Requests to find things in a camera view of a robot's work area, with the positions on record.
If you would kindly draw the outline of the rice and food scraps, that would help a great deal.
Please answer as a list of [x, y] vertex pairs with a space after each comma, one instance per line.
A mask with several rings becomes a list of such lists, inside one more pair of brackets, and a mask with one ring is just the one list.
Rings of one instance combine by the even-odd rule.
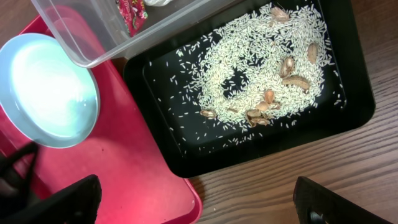
[[149, 61], [169, 150], [203, 156], [347, 103], [315, 1], [264, 4]]

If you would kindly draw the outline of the white tissue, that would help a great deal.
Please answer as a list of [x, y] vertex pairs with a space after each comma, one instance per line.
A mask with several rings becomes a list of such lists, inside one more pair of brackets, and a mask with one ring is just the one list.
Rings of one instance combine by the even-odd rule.
[[171, 1], [172, 0], [144, 0], [144, 3], [147, 6], [162, 7], [162, 6], [166, 6]]

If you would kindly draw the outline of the red snack wrapper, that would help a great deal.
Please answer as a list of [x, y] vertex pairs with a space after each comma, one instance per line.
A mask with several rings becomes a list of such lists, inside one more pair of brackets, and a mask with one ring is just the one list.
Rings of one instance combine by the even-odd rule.
[[130, 37], [136, 35], [147, 19], [143, 0], [115, 0]]

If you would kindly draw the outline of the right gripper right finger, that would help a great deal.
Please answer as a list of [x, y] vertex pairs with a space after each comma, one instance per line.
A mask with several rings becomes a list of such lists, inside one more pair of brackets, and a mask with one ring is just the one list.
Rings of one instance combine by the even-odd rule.
[[293, 202], [300, 224], [391, 224], [304, 176], [297, 178]]

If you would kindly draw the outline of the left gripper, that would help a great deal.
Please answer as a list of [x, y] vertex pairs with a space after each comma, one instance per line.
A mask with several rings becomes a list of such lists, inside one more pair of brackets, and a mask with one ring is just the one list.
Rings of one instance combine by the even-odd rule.
[[[30, 142], [9, 157], [1, 158], [1, 215], [12, 215], [27, 206], [38, 153], [39, 145]], [[32, 156], [32, 160], [24, 174], [18, 174], [14, 165], [25, 156]]]

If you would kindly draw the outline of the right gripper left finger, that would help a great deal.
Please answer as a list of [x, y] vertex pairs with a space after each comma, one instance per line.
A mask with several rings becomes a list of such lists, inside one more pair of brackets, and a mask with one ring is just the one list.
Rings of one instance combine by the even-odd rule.
[[94, 223], [102, 189], [96, 175], [69, 185], [28, 206], [29, 189], [13, 189], [1, 182], [1, 223]]

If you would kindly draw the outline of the large light blue plate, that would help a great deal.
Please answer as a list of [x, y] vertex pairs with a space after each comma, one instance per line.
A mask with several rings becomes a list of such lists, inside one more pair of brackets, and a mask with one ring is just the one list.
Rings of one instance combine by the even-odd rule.
[[26, 33], [1, 47], [1, 107], [24, 136], [62, 149], [90, 135], [100, 93], [91, 70], [75, 65], [55, 38]]

